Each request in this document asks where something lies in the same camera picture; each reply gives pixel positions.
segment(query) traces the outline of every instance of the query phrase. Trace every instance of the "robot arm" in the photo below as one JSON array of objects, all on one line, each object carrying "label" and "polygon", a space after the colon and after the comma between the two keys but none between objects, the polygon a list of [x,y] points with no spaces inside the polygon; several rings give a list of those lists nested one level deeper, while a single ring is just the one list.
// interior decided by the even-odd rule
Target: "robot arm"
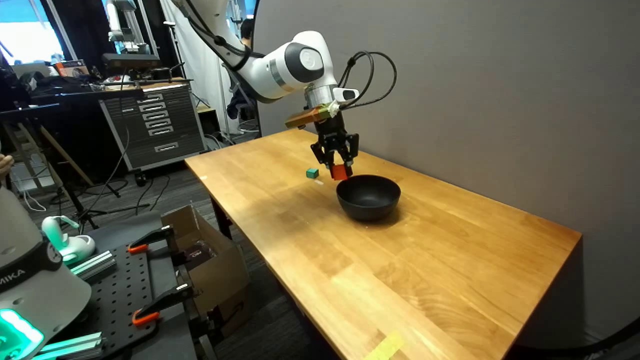
[{"label": "robot arm", "polygon": [[[263,55],[253,53],[231,32],[225,20],[227,0],[172,0],[189,19],[200,38],[233,71],[243,89],[260,102],[273,102],[305,89],[308,109],[327,106],[334,100],[348,101],[358,96],[354,89],[337,87],[333,62],[323,36],[304,31],[290,42]],[[358,135],[347,134],[340,111],[315,121],[318,142],[311,145],[318,162],[329,168],[332,178],[346,179],[358,154]],[[343,165],[335,165],[338,152]]]}]

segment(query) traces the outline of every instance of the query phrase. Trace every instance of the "window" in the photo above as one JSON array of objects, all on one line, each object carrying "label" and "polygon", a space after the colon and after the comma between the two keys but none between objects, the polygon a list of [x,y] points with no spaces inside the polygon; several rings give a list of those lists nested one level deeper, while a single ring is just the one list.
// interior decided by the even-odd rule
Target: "window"
[{"label": "window", "polygon": [[64,60],[40,0],[0,0],[0,42],[10,65]]}]

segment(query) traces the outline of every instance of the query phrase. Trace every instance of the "cardboard box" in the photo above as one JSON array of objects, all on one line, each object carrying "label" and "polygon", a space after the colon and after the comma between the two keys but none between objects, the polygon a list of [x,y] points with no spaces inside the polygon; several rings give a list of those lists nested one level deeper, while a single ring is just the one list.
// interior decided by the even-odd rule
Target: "cardboard box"
[{"label": "cardboard box", "polygon": [[191,206],[162,216],[172,225],[175,245],[193,259],[188,273],[198,294],[194,303],[201,316],[212,317],[216,326],[229,336],[245,323],[251,310],[247,303],[249,275],[242,248],[215,230]]}]

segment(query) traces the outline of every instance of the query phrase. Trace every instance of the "table leg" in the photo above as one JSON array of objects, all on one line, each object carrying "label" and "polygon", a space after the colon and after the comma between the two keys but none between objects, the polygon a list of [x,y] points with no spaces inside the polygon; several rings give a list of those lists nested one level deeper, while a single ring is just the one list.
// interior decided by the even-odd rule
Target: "table leg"
[{"label": "table leg", "polygon": [[216,221],[218,222],[218,229],[222,235],[231,239],[231,229],[229,229],[229,225],[231,225],[231,221],[227,218],[227,214],[222,210],[216,199],[213,196],[209,196],[211,198],[211,205],[213,205],[213,213],[216,215]]}]

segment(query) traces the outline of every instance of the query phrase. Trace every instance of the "yellow tape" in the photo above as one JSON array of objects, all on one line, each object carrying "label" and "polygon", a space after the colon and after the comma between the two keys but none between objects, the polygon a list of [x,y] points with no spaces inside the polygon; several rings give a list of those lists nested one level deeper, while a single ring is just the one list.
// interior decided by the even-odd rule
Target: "yellow tape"
[{"label": "yellow tape", "polygon": [[404,340],[397,331],[389,334],[373,349],[364,360],[389,360],[404,345]]}]

